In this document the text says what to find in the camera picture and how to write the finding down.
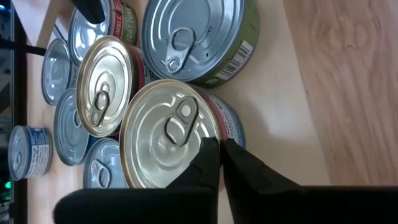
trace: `can label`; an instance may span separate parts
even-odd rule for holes
[[[235,56],[221,71],[216,74],[216,77],[229,80],[232,76],[237,74],[238,71],[240,71],[240,69],[249,59],[252,52],[253,46],[247,41],[243,40]]]
[[[79,67],[77,67],[72,61],[70,63],[72,64],[72,67],[71,67],[70,73],[69,73],[68,88],[76,88]]]
[[[51,162],[50,136],[44,128],[27,128],[28,171],[25,178],[37,177],[47,172]]]
[[[244,1],[242,23],[222,62],[206,75],[192,80],[205,88],[214,88],[237,74],[246,64],[257,45],[260,34],[260,15],[255,0]]]
[[[243,126],[236,112],[221,98],[208,93],[202,94],[218,118],[221,127],[222,139],[234,139],[237,144],[245,148]]]
[[[137,21],[134,11],[120,0],[112,0],[114,26],[111,28],[110,34],[125,40],[131,44],[135,44],[137,40]]]
[[[130,46],[134,58],[138,64],[138,71],[139,71],[139,90],[148,85],[149,83],[157,80],[158,78],[154,75],[154,73],[149,69],[144,56],[142,55],[142,50],[135,46]]]

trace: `stacked cans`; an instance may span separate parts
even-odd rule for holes
[[[65,80],[54,85],[47,77],[55,72],[42,75],[44,98],[57,105],[58,155],[69,166],[85,163],[84,188],[166,187],[202,138],[244,147],[238,115],[199,87],[223,84],[249,60],[259,37],[255,0],[149,1],[142,50],[134,11],[119,0],[101,3],[103,23],[75,10],[69,44],[54,43],[66,58]]]

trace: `can lid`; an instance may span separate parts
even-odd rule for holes
[[[141,33],[149,67],[160,78],[183,82],[208,73],[238,34],[243,1],[149,1]]]
[[[28,168],[27,135],[22,126],[16,126],[11,133],[8,145],[8,166],[14,180],[24,178]]]
[[[198,154],[201,138],[219,127],[199,92],[176,80],[154,81],[132,99],[119,143],[130,187],[166,187]]]
[[[42,93],[48,104],[58,103],[69,84],[71,70],[67,43],[62,39],[53,40],[44,55],[42,68]]]
[[[106,35],[110,25],[110,5],[109,0],[101,0],[105,14],[105,21],[100,24],[92,24],[75,8],[69,25],[69,51],[71,59],[75,65],[80,66],[83,57],[87,53],[95,40]]]
[[[76,110],[76,89],[69,88],[61,96],[54,117],[54,143],[61,161],[68,166],[79,164],[89,136]]]
[[[96,136],[113,134],[119,126],[132,92],[133,62],[116,37],[97,40],[79,69],[76,102],[81,123]]]
[[[83,188],[127,188],[116,140],[103,138],[92,145],[85,162]]]

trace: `tuna can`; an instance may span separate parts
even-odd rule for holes
[[[98,39],[84,57],[78,72],[76,105],[81,123],[94,137],[119,131],[130,99],[145,74],[136,48],[113,36]]]
[[[73,63],[80,66],[83,57],[104,35],[113,35],[121,40],[135,44],[137,41],[137,19],[134,11],[120,0],[101,0],[105,21],[91,24],[75,8],[69,26],[69,51]]]
[[[153,0],[146,7],[141,42],[159,78],[213,88],[243,68],[259,30],[255,0]]]
[[[233,138],[245,146],[242,124],[223,100],[177,80],[154,81],[129,104],[119,144],[127,184],[164,188],[198,154],[201,139]]]
[[[8,166],[13,180],[47,173],[52,160],[52,143],[47,128],[16,126],[8,145]]]
[[[57,105],[62,93],[76,87],[78,67],[70,60],[67,43],[55,39],[49,45],[42,67],[42,93],[50,105]]]
[[[116,140],[103,138],[92,145],[85,163],[83,188],[127,188]]]
[[[96,140],[81,125],[76,110],[76,89],[67,89],[60,98],[54,117],[54,143],[59,158],[68,166],[81,164]]]

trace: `cat food can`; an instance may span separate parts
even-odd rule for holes
[[[213,88],[243,68],[259,31],[256,0],[153,0],[146,7],[141,42],[159,78]]]
[[[80,66],[83,57],[96,40],[104,35],[113,35],[135,44],[137,41],[137,19],[134,11],[120,0],[100,0],[105,21],[91,24],[75,8],[69,26],[69,51],[73,63]]]
[[[45,55],[42,67],[42,93],[50,105],[57,105],[63,92],[76,87],[78,67],[71,61],[67,43],[53,40]]]
[[[54,144],[59,158],[68,166],[81,164],[97,140],[81,125],[76,110],[76,89],[67,89],[60,98],[54,116]]]
[[[44,175],[50,169],[52,142],[47,128],[16,126],[8,145],[8,166],[13,180]]]
[[[243,126],[222,99],[177,80],[157,80],[131,100],[119,144],[126,181],[164,188],[198,154],[202,138],[234,139],[245,147]]]
[[[92,145],[85,162],[83,188],[128,188],[120,163],[119,143],[116,140],[102,138]]]
[[[97,138],[117,134],[130,99],[151,77],[139,49],[110,35],[98,39],[78,72],[76,105],[83,127]]]

